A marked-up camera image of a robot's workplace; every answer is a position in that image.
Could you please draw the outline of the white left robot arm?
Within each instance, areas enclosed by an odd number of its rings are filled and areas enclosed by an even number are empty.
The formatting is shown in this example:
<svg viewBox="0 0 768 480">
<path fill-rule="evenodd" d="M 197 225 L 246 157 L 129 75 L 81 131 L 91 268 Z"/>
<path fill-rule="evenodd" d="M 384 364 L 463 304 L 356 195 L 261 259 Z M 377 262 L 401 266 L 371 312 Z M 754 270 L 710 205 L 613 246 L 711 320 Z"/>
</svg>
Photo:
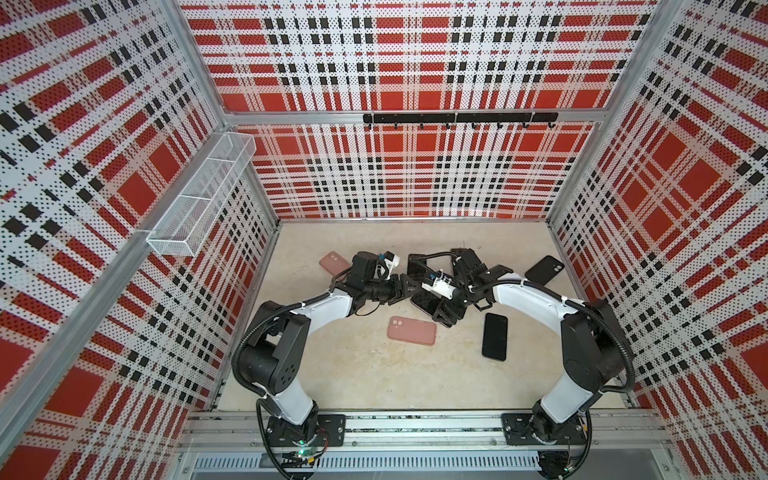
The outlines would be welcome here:
<svg viewBox="0 0 768 480">
<path fill-rule="evenodd" d="M 337 282 L 327 291 L 289 305 L 263 303 L 231 359 L 235 381 L 256 395 L 256 407 L 277 421 L 290 441 L 310 443 L 318 427 L 317 403 L 300 385 L 298 372 L 310 335 L 354 316 L 368 302 L 393 305 L 419 286 L 405 274 L 384 280 Z"/>
</svg>

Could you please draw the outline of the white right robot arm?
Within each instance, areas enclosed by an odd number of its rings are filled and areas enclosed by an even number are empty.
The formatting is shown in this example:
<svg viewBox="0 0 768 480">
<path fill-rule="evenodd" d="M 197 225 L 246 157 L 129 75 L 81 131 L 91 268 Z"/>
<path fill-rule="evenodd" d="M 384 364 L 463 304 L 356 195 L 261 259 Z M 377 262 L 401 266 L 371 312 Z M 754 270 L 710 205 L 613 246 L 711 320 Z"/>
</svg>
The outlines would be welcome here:
<svg viewBox="0 0 768 480">
<path fill-rule="evenodd" d="M 563 373 L 531 409 L 516 436 L 555 445 L 579 426 L 579 418 L 606 393 L 635 385 L 634 355 L 610 305 L 562 296 L 513 269 L 483 263 L 468 248 L 445 252 L 452 270 L 429 266 L 430 254 L 412 254 L 407 274 L 421 289 L 412 302 L 431 319 L 451 328 L 469 307 L 484 311 L 500 304 L 517 310 L 558 334 Z"/>
</svg>

